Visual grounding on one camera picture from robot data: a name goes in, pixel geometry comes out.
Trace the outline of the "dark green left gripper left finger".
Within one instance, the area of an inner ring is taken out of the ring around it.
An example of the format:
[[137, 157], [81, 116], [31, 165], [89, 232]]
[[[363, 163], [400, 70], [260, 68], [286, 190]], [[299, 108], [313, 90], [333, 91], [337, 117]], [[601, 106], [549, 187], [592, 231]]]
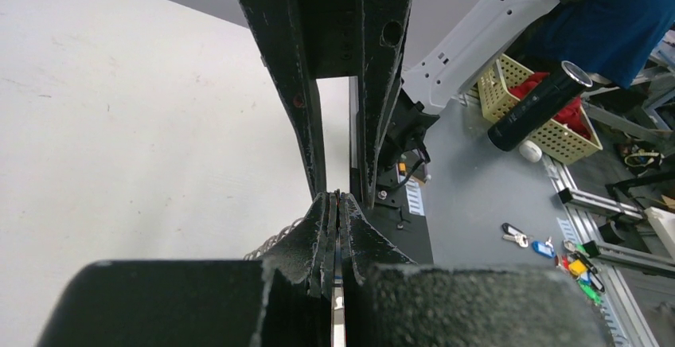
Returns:
[[329, 346], [337, 198], [254, 259], [100, 260], [65, 287], [40, 346]]

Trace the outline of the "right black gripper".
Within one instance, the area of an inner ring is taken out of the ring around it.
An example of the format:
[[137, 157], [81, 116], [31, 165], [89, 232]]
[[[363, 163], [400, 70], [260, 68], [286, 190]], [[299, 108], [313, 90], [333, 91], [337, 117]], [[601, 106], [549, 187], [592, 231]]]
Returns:
[[361, 202], [373, 207], [412, 0], [238, 1], [295, 133], [312, 197], [327, 185], [316, 79], [358, 74]]

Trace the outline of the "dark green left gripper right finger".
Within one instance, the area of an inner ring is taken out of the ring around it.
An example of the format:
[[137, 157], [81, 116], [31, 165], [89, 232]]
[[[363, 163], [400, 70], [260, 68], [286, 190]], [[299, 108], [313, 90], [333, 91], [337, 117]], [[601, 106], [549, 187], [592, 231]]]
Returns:
[[418, 264], [353, 195], [338, 201], [348, 346], [612, 346], [601, 310], [561, 270]]

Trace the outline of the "metal keyring carabiner plate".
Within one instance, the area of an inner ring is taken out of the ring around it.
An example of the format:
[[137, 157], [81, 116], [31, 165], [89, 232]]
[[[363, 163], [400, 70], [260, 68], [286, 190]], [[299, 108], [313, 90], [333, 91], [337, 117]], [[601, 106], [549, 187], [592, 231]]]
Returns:
[[331, 346], [341, 298], [338, 195], [319, 193], [302, 218], [244, 256], [263, 267], [253, 346]]

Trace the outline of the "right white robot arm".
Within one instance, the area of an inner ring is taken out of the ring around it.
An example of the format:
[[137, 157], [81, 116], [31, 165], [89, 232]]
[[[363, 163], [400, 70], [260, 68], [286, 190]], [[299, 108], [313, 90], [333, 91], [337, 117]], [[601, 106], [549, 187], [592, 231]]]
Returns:
[[239, 0], [294, 128], [310, 193], [326, 190], [320, 79], [355, 82], [350, 181], [375, 201], [383, 169], [529, 24], [561, 3], [480, 0], [416, 66], [403, 66], [412, 0]]

